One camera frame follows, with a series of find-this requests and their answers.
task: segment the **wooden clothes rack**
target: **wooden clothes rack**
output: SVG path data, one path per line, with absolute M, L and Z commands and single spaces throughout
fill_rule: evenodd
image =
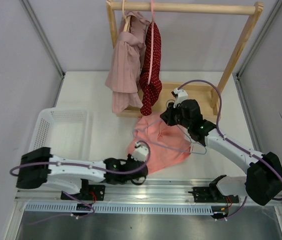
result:
M 226 15 L 248 15 L 249 18 L 242 30 L 239 40 L 236 43 L 234 51 L 227 63 L 220 82 L 217 85 L 218 90 L 222 93 L 232 71 L 248 41 L 254 26 L 256 25 L 264 4 L 256 2 L 254 6 L 240 5 L 216 5 L 216 4 L 187 4 L 187 3 L 154 3 L 155 12 L 172 12 L 172 13 L 201 13 L 201 14 L 226 14 Z M 109 19 L 113 48 L 116 45 L 118 37 L 115 11 L 122 10 L 121 1 L 106 0 L 106 9 Z M 128 11 L 151 11 L 150 2 L 129 2 L 124 3 L 124 9 Z M 153 112 L 163 112 L 166 110 L 166 102 L 171 98 L 171 91 L 180 86 L 179 82 L 163 82 L 163 89 L 160 93 L 159 100 L 152 107 Z M 184 87 L 190 99 L 195 99 L 201 108 L 203 117 L 209 121 L 215 122 L 218 113 L 218 96 L 211 86 L 189 84 Z M 118 114 L 119 117 L 141 117 L 140 109 L 129 106 L 123 112 Z

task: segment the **white plastic basket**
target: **white plastic basket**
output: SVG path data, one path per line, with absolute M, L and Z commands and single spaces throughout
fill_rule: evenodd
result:
M 51 153 L 87 160 L 90 146 L 89 112 L 82 107 L 47 108 L 40 112 L 29 151 L 50 147 Z

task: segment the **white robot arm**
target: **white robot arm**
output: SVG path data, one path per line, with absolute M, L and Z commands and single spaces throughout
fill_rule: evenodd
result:
M 149 150 L 139 142 L 127 160 L 108 158 L 103 161 L 80 161 L 62 158 L 50 153 L 50 148 L 41 147 L 22 156 L 16 187 L 35 189 L 40 186 L 77 195 L 87 191 L 88 181 L 96 183 L 124 184 L 146 178 L 146 159 Z
M 218 126 L 203 119 L 197 101 L 187 99 L 186 91 L 176 88 L 172 95 L 175 102 L 168 104 L 166 111 L 160 115 L 161 119 L 169 126 L 185 127 L 193 140 L 218 151 L 247 175 L 222 175 L 216 178 L 210 184 L 210 192 L 214 198 L 229 195 L 249 196 L 263 206 L 275 199 L 282 191 L 282 166 L 279 158 L 272 152 L 264 154 L 255 151 L 221 133 Z

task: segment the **salmon pink garment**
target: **salmon pink garment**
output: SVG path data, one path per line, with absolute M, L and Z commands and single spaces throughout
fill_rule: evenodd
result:
M 135 129 L 137 129 L 134 132 L 135 137 L 128 147 L 128 153 L 133 153 L 138 138 L 144 139 L 151 148 L 151 158 L 147 163 L 149 174 L 181 163 L 190 155 L 188 152 L 179 152 L 150 143 L 154 142 L 184 151 L 191 150 L 191 143 L 185 139 L 185 134 L 177 126 L 167 126 L 161 121 L 159 113 L 143 116 Z

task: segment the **white table surface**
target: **white table surface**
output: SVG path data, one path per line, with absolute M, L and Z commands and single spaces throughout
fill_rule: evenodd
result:
M 106 158 L 126 158 L 137 118 L 117 117 L 112 113 L 112 92 L 104 83 L 107 71 L 71 71 L 65 75 L 56 107 L 86 107 L 92 116 L 90 161 Z M 203 79 L 217 84 L 222 72 L 161 72 L 164 82 L 184 83 Z M 252 147 L 236 86 L 231 76 L 223 93 L 221 129 L 227 135 Z M 201 148 L 198 144 L 194 150 Z M 191 154 L 183 163 L 165 168 L 148 176 L 149 179 L 192 180 L 214 179 L 219 175 L 244 176 L 243 171 L 226 157 L 209 149 L 206 155 Z

